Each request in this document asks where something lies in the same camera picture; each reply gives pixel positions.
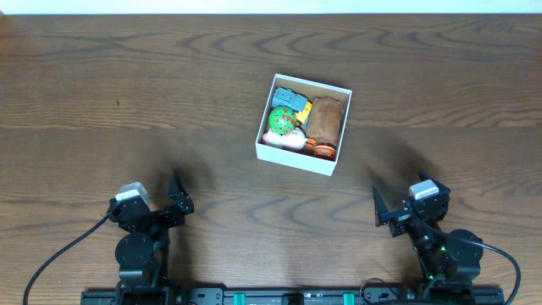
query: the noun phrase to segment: wooden table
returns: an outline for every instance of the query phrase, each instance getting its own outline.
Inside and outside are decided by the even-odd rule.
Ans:
[[[171,231],[185,283],[360,286],[420,276],[407,236],[374,227],[426,169],[464,228],[523,268],[542,302],[542,19],[537,15],[7,16],[0,23],[0,304],[91,228],[124,184],[196,212]],[[258,161],[275,73],[353,90],[332,177]],[[32,304],[118,281],[107,223],[53,263]],[[515,274],[486,252],[476,283]]]

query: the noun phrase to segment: green connector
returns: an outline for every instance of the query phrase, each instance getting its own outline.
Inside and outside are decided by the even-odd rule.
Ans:
[[[353,293],[345,293],[342,295],[343,299],[345,300],[345,305],[355,305],[356,299],[354,298]]]
[[[245,294],[236,293],[234,294],[234,305],[245,305]]]

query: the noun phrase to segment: brown plush toy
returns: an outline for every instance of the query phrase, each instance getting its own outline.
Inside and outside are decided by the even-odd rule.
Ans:
[[[326,143],[337,146],[340,138],[342,107],[342,102],[332,97],[314,100],[311,118],[307,125],[307,136],[313,138],[316,145]]]

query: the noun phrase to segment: white wall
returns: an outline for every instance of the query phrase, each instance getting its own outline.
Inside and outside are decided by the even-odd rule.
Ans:
[[[5,14],[542,13],[542,0],[0,0]]]

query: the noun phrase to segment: cardboard box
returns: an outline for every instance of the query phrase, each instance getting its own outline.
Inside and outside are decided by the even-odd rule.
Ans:
[[[302,94],[313,102],[317,97],[332,97],[343,102],[343,115],[340,124],[340,139],[337,145],[337,154],[335,161],[324,160],[307,156],[298,152],[290,152],[284,149],[270,147],[262,144],[262,135],[268,129],[268,116],[271,112],[271,101],[273,100],[274,90],[278,87],[289,88],[292,91]],[[286,75],[275,75],[271,91],[269,92],[268,102],[263,111],[262,122],[256,137],[256,154],[257,158],[269,162],[291,166],[297,169],[304,169],[322,175],[332,175],[340,157],[340,147],[342,146],[342,138],[345,134],[346,118],[350,107],[351,90],[339,88],[336,86],[328,86],[314,81],[302,80],[296,77]]]

